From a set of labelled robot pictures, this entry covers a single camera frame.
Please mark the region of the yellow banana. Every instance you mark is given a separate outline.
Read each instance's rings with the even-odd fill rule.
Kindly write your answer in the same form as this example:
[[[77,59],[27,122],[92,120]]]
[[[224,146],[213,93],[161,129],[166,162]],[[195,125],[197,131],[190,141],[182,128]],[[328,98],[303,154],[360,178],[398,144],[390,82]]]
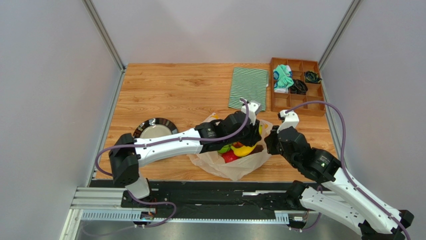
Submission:
[[[248,156],[253,149],[255,148],[256,145],[258,145],[257,143],[253,146],[246,146],[244,145],[243,147],[240,148],[236,148],[233,146],[233,144],[230,146],[231,150],[240,158]]]

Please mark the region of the green striped ball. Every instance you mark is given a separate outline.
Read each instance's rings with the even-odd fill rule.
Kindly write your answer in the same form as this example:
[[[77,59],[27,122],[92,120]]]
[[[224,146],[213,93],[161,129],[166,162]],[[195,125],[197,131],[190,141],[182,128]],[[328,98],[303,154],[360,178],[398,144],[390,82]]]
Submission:
[[[230,145],[225,145],[220,150],[218,150],[217,152],[219,154],[224,154],[224,153],[229,152],[230,150],[231,150],[231,146]]]

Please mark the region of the red apple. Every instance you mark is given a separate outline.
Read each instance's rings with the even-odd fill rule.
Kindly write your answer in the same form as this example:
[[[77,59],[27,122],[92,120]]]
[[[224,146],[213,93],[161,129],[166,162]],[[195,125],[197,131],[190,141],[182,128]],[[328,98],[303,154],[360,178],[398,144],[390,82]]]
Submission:
[[[224,162],[227,163],[231,163],[233,161],[238,160],[240,157],[237,156],[233,150],[230,150],[228,152],[225,152],[221,155],[221,157],[223,158]]]

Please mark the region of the banana print plastic bag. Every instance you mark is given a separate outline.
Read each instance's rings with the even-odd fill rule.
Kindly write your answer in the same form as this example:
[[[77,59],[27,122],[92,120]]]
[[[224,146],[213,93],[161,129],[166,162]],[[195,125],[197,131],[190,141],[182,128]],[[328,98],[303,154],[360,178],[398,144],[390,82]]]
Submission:
[[[262,139],[257,145],[262,145],[264,147],[262,152],[240,157],[230,163],[225,163],[222,154],[219,154],[217,151],[188,154],[187,156],[195,166],[203,169],[209,174],[232,181],[238,181],[245,175],[260,168],[271,157],[267,151],[265,137],[271,132],[272,124],[262,119],[260,120],[260,124]]]

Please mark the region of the dark purple fruit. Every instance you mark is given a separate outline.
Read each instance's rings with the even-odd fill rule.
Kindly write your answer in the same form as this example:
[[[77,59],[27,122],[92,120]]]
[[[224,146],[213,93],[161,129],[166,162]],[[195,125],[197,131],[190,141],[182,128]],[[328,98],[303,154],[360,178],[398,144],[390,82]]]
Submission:
[[[252,150],[252,152],[250,153],[251,155],[252,154],[257,154],[257,153],[260,153],[260,152],[262,152],[264,150],[264,147],[262,146],[262,145],[256,145],[255,146],[255,148]]]

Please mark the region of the orange fruit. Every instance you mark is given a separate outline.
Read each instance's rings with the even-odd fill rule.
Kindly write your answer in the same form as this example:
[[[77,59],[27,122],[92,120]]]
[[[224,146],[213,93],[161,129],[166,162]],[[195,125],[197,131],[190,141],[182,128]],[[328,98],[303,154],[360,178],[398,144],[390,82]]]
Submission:
[[[244,145],[243,145],[242,143],[240,143],[240,142],[235,142],[235,143],[233,144],[233,146],[234,146],[235,148],[241,148],[241,147],[243,147]]]

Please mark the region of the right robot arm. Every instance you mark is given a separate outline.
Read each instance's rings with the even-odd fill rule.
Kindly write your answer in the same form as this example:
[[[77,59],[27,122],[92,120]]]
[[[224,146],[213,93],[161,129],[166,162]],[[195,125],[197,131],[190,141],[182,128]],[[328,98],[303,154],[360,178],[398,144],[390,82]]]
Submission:
[[[326,150],[311,147],[295,128],[278,130],[274,126],[265,138],[268,153],[281,155],[306,178],[340,196],[345,202],[330,198],[319,190],[295,180],[286,190],[286,203],[317,211],[340,222],[363,240],[408,240],[407,228],[414,215],[398,210],[365,189]]]

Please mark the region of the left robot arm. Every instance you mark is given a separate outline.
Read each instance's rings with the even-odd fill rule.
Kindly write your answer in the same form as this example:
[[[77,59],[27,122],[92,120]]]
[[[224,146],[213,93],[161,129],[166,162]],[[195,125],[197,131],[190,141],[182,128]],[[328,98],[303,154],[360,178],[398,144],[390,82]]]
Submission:
[[[108,153],[113,184],[126,188],[137,199],[145,198],[151,189],[148,180],[140,175],[140,167],[180,155],[216,152],[237,142],[252,147],[262,139],[260,129],[256,117],[236,111],[225,119],[203,122],[177,134],[156,138],[123,134]]]

